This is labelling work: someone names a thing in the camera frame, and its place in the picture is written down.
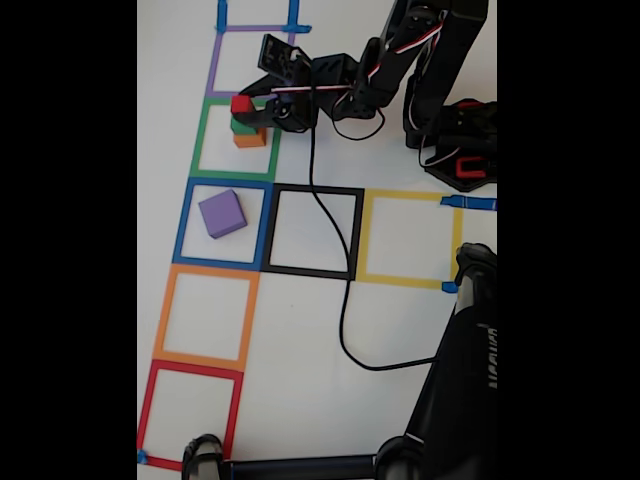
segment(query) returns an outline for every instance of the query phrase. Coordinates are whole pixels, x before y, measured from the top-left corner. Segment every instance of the robotic arm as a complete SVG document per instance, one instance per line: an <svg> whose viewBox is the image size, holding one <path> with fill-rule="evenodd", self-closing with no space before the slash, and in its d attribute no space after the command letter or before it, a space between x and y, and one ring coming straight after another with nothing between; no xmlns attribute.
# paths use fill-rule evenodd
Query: robotic arm
<svg viewBox="0 0 640 480"><path fill-rule="evenodd" d="M240 95L274 96L256 112L233 113L245 125L302 133L316 125L308 99L333 122L372 119L389 105L415 62L404 97L406 145L435 146L424 170L462 192L497 182L497 102L463 99L443 106L487 16L488 0L396 0L380 37L360 62L347 54L309 58L265 35L258 66L267 75Z"/></svg>

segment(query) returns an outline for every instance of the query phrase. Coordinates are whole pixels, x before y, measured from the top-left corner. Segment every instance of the yellow square outline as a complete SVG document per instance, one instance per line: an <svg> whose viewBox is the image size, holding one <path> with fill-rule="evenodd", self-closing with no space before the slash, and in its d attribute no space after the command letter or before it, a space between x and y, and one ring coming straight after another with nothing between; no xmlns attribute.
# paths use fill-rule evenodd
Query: yellow square outline
<svg viewBox="0 0 640 480"><path fill-rule="evenodd" d="M403 287L442 289L442 282L453 280L458 271L456 263L456 250L462 245L462 223L464 210L453 208L453 232L451 238L451 275L447 280L430 278L399 277L395 275L378 275L367 273L367 256L369 254L369 233L371 231L371 217L373 213L373 201L376 198L401 198L406 200L426 200L440 202L445 193L430 192L405 192L401 190L379 190L367 188L364 192L364 205L362 207L362 227L360 232L360 248L358 251L358 269L356 281L366 283L384 283L387 285L400 285Z"/></svg>

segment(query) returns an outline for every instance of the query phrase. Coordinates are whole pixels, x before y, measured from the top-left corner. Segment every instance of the black frame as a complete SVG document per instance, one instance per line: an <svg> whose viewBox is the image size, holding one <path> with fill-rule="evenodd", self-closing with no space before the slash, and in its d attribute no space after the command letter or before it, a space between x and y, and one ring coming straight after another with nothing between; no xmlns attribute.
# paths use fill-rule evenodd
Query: black frame
<svg viewBox="0 0 640 480"><path fill-rule="evenodd" d="M364 188L328 187L316 186L318 194L325 195L353 195L356 203L353 212L353 227L351 231L351 246L349 249L349 272L334 270L317 270L314 268L288 267L271 264L271 249L273 247L273 237L275 234L276 220L278 218L278 207L280 206L281 192L304 192L311 194L309 185L295 185L289 183L274 183L271 200L271 209L267 221L267 235L262 255L262 265L260 271L269 273L283 273L288 275L303 275L306 277L334 278L338 280L355 280L356 269L358 267L358 250L360 248L360 230L362 228L362 210L364 208Z"/></svg>

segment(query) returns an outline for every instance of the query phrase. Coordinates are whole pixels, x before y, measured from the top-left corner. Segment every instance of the blue tape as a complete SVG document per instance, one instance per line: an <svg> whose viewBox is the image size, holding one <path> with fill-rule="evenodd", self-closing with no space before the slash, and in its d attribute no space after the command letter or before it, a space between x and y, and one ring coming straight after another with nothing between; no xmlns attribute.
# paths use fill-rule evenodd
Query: blue tape
<svg viewBox="0 0 640 480"><path fill-rule="evenodd" d="M147 464L147 452L144 450L138 450L138 463L141 463L142 465Z"/></svg>
<svg viewBox="0 0 640 480"><path fill-rule="evenodd" d="M289 18L287 19L287 24L297 25L299 13L300 13L300 0L289 0Z"/></svg>
<svg viewBox="0 0 640 480"><path fill-rule="evenodd" d="M218 0L218 20L216 30L220 33L227 31L227 0Z"/></svg>
<svg viewBox="0 0 640 480"><path fill-rule="evenodd" d="M300 0L289 0L289 16L287 24L283 25L282 31L287 33L309 33L311 25L298 25L298 15L300 14Z"/></svg>
<svg viewBox="0 0 640 480"><path fill-rule="evenodd" d="M283 25L282 31L288 33L309 33L311 31L311 25Z"/></svg>
<svg viewBox="0 0 640 480"><path fill-rule="evenodd" d="M464 195L451 195L442 197L440 205L448 205L456 208L469 208L471 210L498 211L497 198L465 197Z"/></svg>
<svg viewBox="0 0 640 480"><path fill-rule="evenodd" d="M445 293L458 293L456 282L442 282L442 291Z"/></svg>

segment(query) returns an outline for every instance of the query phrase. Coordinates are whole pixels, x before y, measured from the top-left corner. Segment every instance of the black cable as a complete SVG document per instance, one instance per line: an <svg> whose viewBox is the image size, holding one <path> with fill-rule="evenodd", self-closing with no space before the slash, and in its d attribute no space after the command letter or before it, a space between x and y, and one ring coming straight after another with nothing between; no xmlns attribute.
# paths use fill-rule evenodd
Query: black cable
<svg viewBox="0 0 640 480"><path fill-rule="evenodd" d="M311 77L311 119L312 121L314 121L316 118L316 99L315 99L315 82L313 77ZM380 126L375 132L377 133L378 131L380 131L380 128L382 128L382 126ZM356 140L364 140L365 138L369 138L371 135L369 135L368 137L364 137L361 139L356 139ZM335 219L333 218L333 215L331 215L331 212L329 212L329 210L327 209L327 207L324 205L324 203L322 203L322 200L320 200L320 197L318 196L318 193L316 192L316 187L313 184L313 170L314 170L314 165L315 165L315 159L316 159L316 126L315 124L311 125L311 155L309 158L309 187L311 188L311 194L313 195L313 198L316 199L316 202L318 202L318 205L320 205L320 208L322 208L322 210L324 211L324 213L327 215L327 218L329 219L329 221L331 221L331 224L333 225L333 228L336 230L336 233L338 234L338 237L340 237L340 243L342 244L342 249L344 250L344 256L345 256L345 260L347 261L347 285L345 286L345 290L344 290L344 299L342 300L342 308L340 310L340 325L338 327L339 329L339 337L340 337L340 346L342 347L342 351L345 353L345 355L347 357L349 357L351 359L351 361L353 361L353 363L355 363L356 365L364 368L365 370L369 370L371 372L383 372L383 371L388 371L388 370L399 370L401 368L409 368L409 367L416 367L418 365L425 365L428 363L433 363L437 360L436 357L429 357L429 358L423 358L421 360L413 360L411 362L402 362L402 363L394 363L391 365L381 365L381 366L371 366L371 365L367 365L366 363L362 363L360 360L358 360L356 357L354 357L351 352L349 352L349 350L347 349L347 346L344 342L344 319L345 319L345 314L347 312L347 303L349 301L349 292L351 290L351 262L350 260L350 254L349 254L349 248L347 247L347 242L345 242L344 240L344 236L342 235L342 232L340 231L340 227L338 227L338 224L336 223Z"/></svg>
<svg viewBox="0 0 640 480"><path fill-rule="evenodd" d="M312 92L312 97L313 97L313 91L315 89L315 85L311 85L311 92ZM382 121L380 122L380 125L378 125L378 128L376 128L372 133L370 133L369 135L367 135L366 137L361 137L361 138L355 138L355 137L350 137L349 135L345 135L344 133L342 133L340 130L338 130L338 127L336 126L336 121L333 118L333 111L336 108L336 105L340 102L340 100L342 100L345 95L343 95L342 97L338 97L336 99L335 102L333 102L333 105L331 106L331 115L329 115L329 117L331 118L331 124L333 125L333 129L336 131L336 133L338 135L340 135L342 138L346 138L347 140L353 140L354 142L360 142L362 140L366 140L368 138L373 137L375 134L377 134L380 130L382 130L382 127L384 127L385 122L387 121L386 117L384 116L384 113L382 113L382 110L380 110L379 108L376 110L379 114L380 114L380 118L382 119Z"/></svg>

